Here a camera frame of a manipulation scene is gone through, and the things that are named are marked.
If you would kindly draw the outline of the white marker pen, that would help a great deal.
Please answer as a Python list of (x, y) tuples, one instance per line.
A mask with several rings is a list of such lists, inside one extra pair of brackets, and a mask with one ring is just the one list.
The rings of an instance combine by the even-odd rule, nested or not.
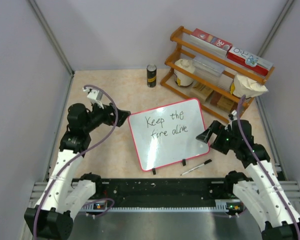
[(190, 172), (193, 172), (194, 170), (197, 170), (197, 169), (199, 169), (199, 168), (201, 168), (201, 167), (203, 167), (203, 166), (205, 166), (205, 165), (207, 165), (207, 164), (209, 164), (209, 163), (211, 163), (211, 162), (212, 162), (212, 160), (211, 160), (211, 159), (208, 159), (208, 160), (206, 160), (205, 162), (203, 162), (203, 163), (201, 163), (201, 164), (199, 164), (199, 165), (197, 165), (197, 166), (195, 166), (195, 167), (193, 167), (193, 168), (191, 168), (191, 169), (189, 169), (189, 170), (183, 172), (182, 174), (180, 174), (180, 176), (183, 176), (183, 175), (186, 175), (186, 174), (188, 174), (188, 173), (190, 173)]

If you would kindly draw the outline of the pink framed whiteboard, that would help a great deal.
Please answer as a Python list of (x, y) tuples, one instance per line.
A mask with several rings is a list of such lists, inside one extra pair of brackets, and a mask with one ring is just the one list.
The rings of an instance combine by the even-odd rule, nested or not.
[(145, 172), (210, 151), (207, 143), (196, 139), (206, 130), (196, 98), (133, 113), (128, 124), (140, 168)]

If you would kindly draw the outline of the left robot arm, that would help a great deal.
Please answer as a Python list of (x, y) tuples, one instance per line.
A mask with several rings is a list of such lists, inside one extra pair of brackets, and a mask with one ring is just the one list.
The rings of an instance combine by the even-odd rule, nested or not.
[(99, 198), (104, 191), (101, 177), (85, 173), (69, 193), (74, 174), (85, 154), (91, 149), (90, 133), (102, 124), (120, 127), (131, 115), (113, 103), (89, 110), (82, 103), (68, 108), (66, 132), (59, 146), (57, 161), (47, 185), (34, 207), (24, 213), (24, 219), (33, 237), (49, 240), (67, 240), (74, 220), (90, 197)]

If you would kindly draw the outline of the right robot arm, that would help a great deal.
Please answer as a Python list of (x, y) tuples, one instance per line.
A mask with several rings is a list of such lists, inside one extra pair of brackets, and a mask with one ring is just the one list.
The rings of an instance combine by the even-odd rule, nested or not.
[(300, 214), (278, 181), (266, 149), (254, 142), (249, 121), (223, 125), (215, 120), (196, 139), (207, 143), (212, 135), (216, 137), (211, 147), (225, 155), (233, 151), (249, 174), (229, 172), (223, 181), (224, 194), (240, 199), (257, 222), (262, 239), (300, 240)]

